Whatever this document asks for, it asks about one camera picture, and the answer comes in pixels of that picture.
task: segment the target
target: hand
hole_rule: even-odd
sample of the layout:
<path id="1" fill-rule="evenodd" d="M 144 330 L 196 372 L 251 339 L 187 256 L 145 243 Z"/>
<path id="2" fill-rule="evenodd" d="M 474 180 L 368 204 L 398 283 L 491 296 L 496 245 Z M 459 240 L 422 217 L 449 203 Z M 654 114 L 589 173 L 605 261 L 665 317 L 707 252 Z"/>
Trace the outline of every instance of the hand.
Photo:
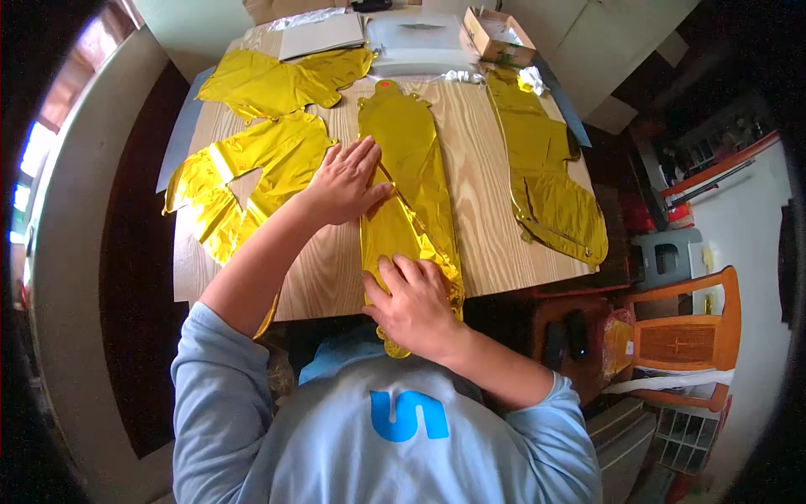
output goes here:
<path id="1" fill-rule="evenodd" d="M 371 136 L 343 150 L 336 144 L 300 196 L 322 225 L 357 219 L 376 210 L 392 193 L 388 182 L 370 185 L 379 159 L 380 146 Z"/>
<path id="2" fill-rule="evenodd" d="M 451 311 L 447 286 L 439 267 L 429 260 L 412 262 L 401 254 L 378 260 L 380 277 L 389 292 L 381 289 L 370 272 L 362 273 L 371 305 L 364 313 L 381 326 L 386 335 L 410 352 L 439 364 L 464 345 L 467 329 Z"/>

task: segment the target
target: gold foil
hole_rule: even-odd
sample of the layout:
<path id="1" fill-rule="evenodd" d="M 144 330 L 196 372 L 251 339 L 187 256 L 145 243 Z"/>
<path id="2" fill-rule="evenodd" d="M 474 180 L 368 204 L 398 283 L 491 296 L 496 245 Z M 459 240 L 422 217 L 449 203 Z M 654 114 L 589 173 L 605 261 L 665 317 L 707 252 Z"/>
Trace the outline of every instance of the gold foil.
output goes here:
<path id="1" fill-rule="evenodd" d="M 190 205 L 193 235 L 217 263 L 226 264 L 271 214 L 307 187 L 335 142 L 322 119 L 301 110 L 215 142 L 171 176 L 163 215 Z M 242 208 L 226 183 L 257 168 L 260 181 Z M 272 321 L 278 297 L 258 336 Z"/>
<path id="2" fill-rule="evenodd" d="M 596 198 L 568 176 L 567 126 L 549 119 L 532 92 L 519 88 L 517 72 L 487 75 L 488 96 L 509 158 L 515 219 L 526 241 L 537 240 L 588 264 L 608 252 L 605 218 Z"/>
<path id="3" fill-rule="evenodd" d="M 369 71 L 375 54 L 364 48 L 320 52 L 295 65 L 261 52 L 235 49 L 224 55 L 196 98 L 223 102 L 249 124 L 278 118 L 316 103 L 326 109 L 342 98 L 336 90 Z"/>
<path id="4" fill-rule="evenodd" d="M 462 319 L 464 285 L 451 214 L 451 196 L 442 168 L 430 103 L 414 93 L 404 95 L 394 81 L 379 81 L 375 94 L 358 101 L 359 137 L 372 135 L 381 160 L 373 184 L 390 181 L 391 201 L 368 218 L 361 218 L 361 264 L 381 287 L 378 258 L 400 253 L 410 259 L 436 263 L 450 282 L 449 301 Z M 401 359 L 410 354 L 379 328 L 384 349 Z"/>

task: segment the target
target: woman's left hand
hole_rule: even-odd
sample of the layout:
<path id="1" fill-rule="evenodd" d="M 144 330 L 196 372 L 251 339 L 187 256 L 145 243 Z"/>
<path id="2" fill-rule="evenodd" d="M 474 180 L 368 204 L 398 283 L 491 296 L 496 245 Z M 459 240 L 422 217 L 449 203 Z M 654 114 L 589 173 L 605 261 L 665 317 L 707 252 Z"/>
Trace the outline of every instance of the woman's left hand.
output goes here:
<path id="1" fill-rule="evenodd" d="M 298 197 L 322 225 L 355 220 L 375 210 L 392 193 L 389 182 L 370 185 L 379 160 L 380 146 L 371 136 L 343 150 L 336 144 Z"/>

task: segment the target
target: gray stool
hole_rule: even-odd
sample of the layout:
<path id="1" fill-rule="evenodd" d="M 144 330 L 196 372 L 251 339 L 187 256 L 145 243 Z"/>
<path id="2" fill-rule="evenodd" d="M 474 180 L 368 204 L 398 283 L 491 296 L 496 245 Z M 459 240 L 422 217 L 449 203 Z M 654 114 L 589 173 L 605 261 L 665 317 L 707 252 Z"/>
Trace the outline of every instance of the gray stool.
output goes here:
<path id="1" fill-rule="evenodd" d="M 700 230 L 695 227 L 633 238 L 632 244 L 641 248 L 644 264 L 644 281 L 637 283 L 635 287 L 638 290 L 649 290 L 691 280 L 692 258 L 688 246 L 702 243 L 702 240 Z"/>

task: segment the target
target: orange wooden chair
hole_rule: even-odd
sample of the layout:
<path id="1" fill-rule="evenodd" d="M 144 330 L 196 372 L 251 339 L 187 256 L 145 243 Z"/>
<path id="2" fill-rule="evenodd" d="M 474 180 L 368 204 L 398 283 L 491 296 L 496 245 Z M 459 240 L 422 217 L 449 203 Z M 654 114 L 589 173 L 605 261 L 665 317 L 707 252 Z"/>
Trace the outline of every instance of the orange wooden chair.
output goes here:
<path id="1" fill-rule="evenodd" d="M 735 368 L 742 336 L 742 306 L 733 266 L 707 277 L 630 294 L 623 297 L 621 303 L 634 308 L 635 302 L 676 297 L 715 285 L 722 285 L 725 290 L 722 315 L 679 315 L 636 322 L 633 365 L 670 371 L 714 368 L 727 371 Z M 717 384 L 711 398 L 694 398 L 647 389 L 634 390 L 631 394 L 650 401 L 698 406 L 716 412 L 725 404 L 728 386 Z"/>

